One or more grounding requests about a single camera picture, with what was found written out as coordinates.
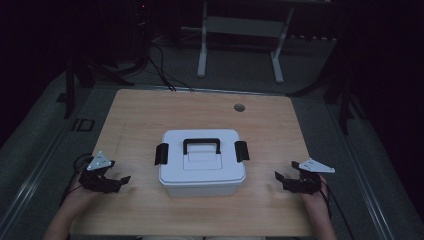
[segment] box lid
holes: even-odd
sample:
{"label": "box lid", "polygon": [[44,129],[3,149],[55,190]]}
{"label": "box lid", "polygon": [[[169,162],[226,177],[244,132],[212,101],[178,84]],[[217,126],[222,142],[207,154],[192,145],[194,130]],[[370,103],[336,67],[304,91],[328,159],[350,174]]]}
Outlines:
{"label": "box lid", "polygon": [[[164,185],[230,184],[246,177],[242,160],[249,158],[247,147],[235,130],[170,130],[162,143],[167,151],[158,146],[156,164],[161,164],[159,180]],[[158,152],[166,156],[165,162],[158,163]]]}

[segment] cable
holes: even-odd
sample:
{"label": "cable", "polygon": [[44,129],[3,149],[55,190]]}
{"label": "cable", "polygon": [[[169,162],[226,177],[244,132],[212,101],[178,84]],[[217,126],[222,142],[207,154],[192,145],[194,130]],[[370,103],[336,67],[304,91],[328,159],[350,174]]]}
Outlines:
{"label": "cable", "polygon": [[170,80],[172,80],[172,81],[175,81],[175,82],[178,82],[178,83],[180,83],[180,84],[182,84],[183,86],[185,86],[186,88],[188,88],[189,90],[190,90],[190,92],[194,92],[194,90],[193,90],[193,88],[191,88],[191,87],[189,87],[187,84],[185,84],[184,82],[182,82],[182,81],[179,81],[179,80],[177,80],[176,78],[174,78],[174,77],[172,77],[170,74],[168,74],[168,73],[166,73],[165,72],[165,70],[163,70],[163,59],[164,59],[164,57],[163,57],[163,51],[162,51],[162,49],[158,46],[158,45],[156,45],[156,44],[154,44],[154,43],[152,43],[152,46],[153,47],[155,47],[155,48],[157,48],[158,50],[159,50],[159,52],[160,52],[160,54],[161,54],[161,60],[160,60],[160,67],[159,66],[157,66],[154,62],[153,62],[153,60],[149,57],[149,61],[153,64],[153,66],[155,67],[155,69],[156,69],[156,71],[158,72],[158,75],[159,75],[159,77],[161,78],[161,80],[162,80],[162,82],[171,90],[171,91],[176,91],[176,89],[175,89],[175,87],[171,84],[171,83],[169,83],[169,81],[168,81],[168,79],[166,78],[166,76],[165,75],[167,75],[168,77],[170,77]]}
{"label": "cable", "polygon": [[[196,30],[194,33],[183,34],[183,35],[180,35],[179,41],[188,40],[190,38],[200,36],[201,34],[202,34],[201,29]],[[169,38],[169,35],[158,36],[158,37],[156,37],[155,39],[152,40],[152,43],[157,44],[157,45],[161,45],[161,46],[175,46],[175,44],[169,43],[170,40],[168,38]]]}
{"label": "cable", "polygon": [[321,193],[322,197],[325,200],[325,204],[327,205],[327,210],[328,210],[328,216],[331,219],[332,214],[331,214],[331,209],[330,209],[330,199],[327,198],[327,196],[325,196],[324,192],[321,189],[319,190],[319,192]]}
{"label": "cable", "polygon": [[346,225],[346,228],[347,228],[347,230],[348,230],[348,232],[349,232],[349,234],[350,234],[350,237],[351,237],[351,239],[352,239],[352,240],[354,240],[355,238],[353,237],[352,230],[350,229],[350,226],[349,226],[349,224],[347,223],[346,216],[344,215],[344,213],[343,213],[343,211],[342,211],[342,209],[341,209],[341,207],[340,207],[340,205],[339,205],[339,203],[338,203],[338,201],[337,201],[336,197],[334,196],[334,194],[333,194],[333,192],[331,191],[330,187],[329,187],[329,186],[328,186],[328,185],[327,185],[324,181],[321,181],[321,182],[322,182],[322,183],[324,183],[324,185],[327,187],[327,190],[328,190],[329,196],[331,195],[331,197],[333,198],[334,202],[336,203],[336,206],[337,206],[337,208],[339,209],[339,212],[340,212],[340,214],[341,214],[341,216],[342,216],[342,218],[343,218],[343,221],[344,221],[344,223],[345,223],[345,225]]}
{"label": "cable", "polygon": [[[82,163],[78,164],[78,162],[84,157],[88,157],[88,158],[85,158]],[[92,159],[93,159],[93,157],[91,156],[91,153],[84,153],[74,160],[74,162],[72,164],[74,172],[72,173],[71,179],[69,180],[68,185],[66,185],[65,190],[62,193],[62,198],[60,199],[59,207],[62,206],[63,201],[65,201],[65,198],[68,196],[68,194],[71,193],[72,191],[76,190],[76,189],[73,189],[73,190],[70,191],[69,189],[71,188],[72,184],[74,183],[75,177],[80,173],[81,166],[84,165],[85,163],[88,164],[89,161],[91,161]]]}
{"label": "cable", "polygon": [[69,192],[66,194],[66,196],[68,196],[71,192],[73,192],[73,191],[77,190],[77,189],[78,189],[78,188],[80,188],[80,187],[82,187],[82,185],[79,185],[78,187],[76,187],[76,188],[72,189],[71,191],[69,191]]}
{"label": "cable", "polygon": [[158,75],[159,75],[159,77],[160,77],[160,79],[162,80],[162,82],[163,82],[163,84],[165,85],[165,86],[167,86],[168,88],[169,88],[169,90],[171,90],[171,91],[176,91],[175,90],[175,87],[171,84],[171,83],[169,83],[168,82],[168,80],[166,80],[166,78],[163,76],[163,73],[161,72],[161,70],[159,69],[159,67],[153,62],[153,60],[150,58],[150,56],[149,56],[149,61],[153,64],[153,66],[155,67],[155,69],[156,69],[156,71],[158,72]]}

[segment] hand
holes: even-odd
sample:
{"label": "hand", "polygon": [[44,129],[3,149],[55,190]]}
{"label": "hand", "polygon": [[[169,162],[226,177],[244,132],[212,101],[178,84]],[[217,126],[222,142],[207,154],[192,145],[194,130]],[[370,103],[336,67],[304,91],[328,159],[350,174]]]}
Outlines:
{"label": "hand", "polygon": [[81,184],[78,182],[80,176],[81,175],[78,175],[78,177],[75,178],[72,186],[69,189],[69,193],[59,210],[72,219],[77,217],[81,212],[88,208],[94,199],[102,194],[100,192],[87,190],[81,186]]}
{"label": "hand", "polygon": [[325,198],[319,191],[312,195],[301,193],[300,196],[305,203],[306,210],[308,211],[312,225],[315,228],[317,238],[319,240],[337,239],[328,214],[329,211],[326,202],[328,199],[327,182],[323,176],[320,175],[320,178],[322,181],[321,192],[324,194]]}
{"label": "hand", "polygon": [[44,240],[66,239],[72,225],[72,221],[102,193],[92,192],[80,185],[78,175],[71,185],[70,192],[66,196],[59,211],[53,217]]}

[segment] dark background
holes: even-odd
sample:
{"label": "dark background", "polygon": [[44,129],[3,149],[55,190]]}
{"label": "dark background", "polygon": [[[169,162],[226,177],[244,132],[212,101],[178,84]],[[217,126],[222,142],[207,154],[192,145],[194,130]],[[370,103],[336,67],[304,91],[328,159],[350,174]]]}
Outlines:
{"label": "dark background", "polygon": [[[70,49],[113,60],[113,43],[104,18],[99,17],[98,3],[88,2],[0,1],[0,145],[49,82],[64,71]],[[420,175],[424,167],[419,150],[424,141],[419,116],[423,109],[424,5],[417,0],[373,1],[359,6],[297,5],[289,34],[339,39],[337,49],[352,69],[350,90],[359,97],[423,217],[420,192],[424,181]],[[180,24],[200,26],[199,8],[200,1],[163,0],[152,7],[150,16],[155,26],[178,35],[175,29]],[[217,2],[215,10],[220,9],[228,10],[229,6]],[[324,9],[325,14],[316,14],[323,12],[317,9]],[[328,61],[334,73],[343,71],[338,69],[339,58],[333,55]]]}

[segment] white plastic box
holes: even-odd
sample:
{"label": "white plastic box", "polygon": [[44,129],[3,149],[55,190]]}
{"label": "white plastic box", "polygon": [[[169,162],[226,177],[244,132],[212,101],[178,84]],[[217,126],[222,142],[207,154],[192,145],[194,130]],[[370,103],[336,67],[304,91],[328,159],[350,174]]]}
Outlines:
{"label": "white plastic box", "polygon": [[167,131],[156,148],[159,181],[171,197],[233,194],[246,178],[246,142],[232,129]]}

